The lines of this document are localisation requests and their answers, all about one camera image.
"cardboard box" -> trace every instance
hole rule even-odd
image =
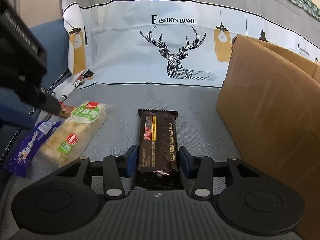
[[[318,65],[238,35],[217,109],[244,161],[295,189],[306,203],[298,233],[320,239]]]

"red label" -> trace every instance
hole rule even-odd
[[[66,142],[67,142],[68,144],[73,145],[73,144],[75,144],[75,143],[77,142],[77,140],[78,140],[77,135],[74,134],[74,133],[72,133],[72,134],[70,134],[70,135],[68,136],[68,138],[66,139]]]
[[[95,109],[98,104],[99,104],[99,103],[97,103],[97,102],[89,102],[89,103],[85,106],[85,108]]]

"deer illustration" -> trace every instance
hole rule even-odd
[[[199,34],[191,26],[193,31],[196,33],[196,40],[192,42],[192,46],[190,46],[188,37],[186,36],[187,44],[183,45],[182,48],[180,47],[179,52],[177,54],[172,54],[168,50],[168,45],[162,42],[162,34],[159,38],[159,42],[156,42],[156,39],[151,36],[151,33],[155,28],[156,26],[154,26],[152,30],[148,32],[147,37],[143,35],[142,32],[140,33],[148,42],[150,42],[151,44],[161,49],[159,50],[160,55],[168,60],[167,73],[170,78],[211,80],[211,81],[217,78],[217,76],[211,72],[185,69],[182,67],[182,64],[181,64],[181,60],[185,59],[189,55],[188,53],[186,53],[186,51],[198,48],[204,41],[207,33],[205,33],[202,40],[199,41]]]

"deer antler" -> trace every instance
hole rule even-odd
[[[153,30],[155,29],[155,27],[156,27],[156,26],[154,26],[154,27],[152,28],[152,30],[151,30],[150,32],[148,32],[147,37],[146,37],[145,35],[143,35],[142,32],[140,32],[140,33],[141,33],[141,35],[142,35],[148,42],[150,42],[152,45],[157,46],[157,47],[160,48],[164,53],[171,55],[171,52],[168,50],[168,45],[166,45],[165,43],[162,42],[162,34],[161,34],[161,36],[160,36],[160,38],[159,38],[159,42],[156,42],[156,39],[151,36],[151,33],[153,32]]]
[[[193,41],[193,42],[192,42],[192,46],[190,46],[188,37],[186,36],[187,44],[186,44],[186,45],[183,45],[183,47],[179,49],[179,52],[176,54],[178,57],[181,57],[181,56],[182,56],[186,51],[188,51],[188,50],[198,48],[198,47],[202,44],[202,42],[204,41],[204,38],[205,38],[205,36],[206,36],[207,33],[204,34],[202,40],[199,42],[199,39],[200,39],[199,34],[198,34],[197,31],[192,27],[192,25],[191,25],[191,28],[192,28],[193,31],[196,33],[196,40]]]

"green label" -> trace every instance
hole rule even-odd
[[[94,109],[86,108],[87,104],[79,106],[73,111],[71,118],[75,122],[94,122],[99,116],[99,107]]]
[[[66,141],[64,141],[58,148],[58,151],[64,154],[68,154],[71,149],[72,149],[73,145],[68,144]]]

